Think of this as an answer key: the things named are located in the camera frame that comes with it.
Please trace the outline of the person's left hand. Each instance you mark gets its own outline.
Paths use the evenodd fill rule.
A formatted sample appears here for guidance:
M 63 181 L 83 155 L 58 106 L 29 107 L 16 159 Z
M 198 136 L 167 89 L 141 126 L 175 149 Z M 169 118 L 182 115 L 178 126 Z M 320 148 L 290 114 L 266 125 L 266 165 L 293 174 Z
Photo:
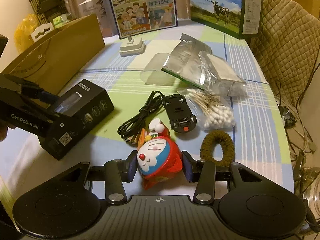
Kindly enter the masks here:
M 15 126 L 12 125 L 1 125 L 0 126 L 0 142 L 2 142 L 8 135 L 8 129 L 15 129 Z

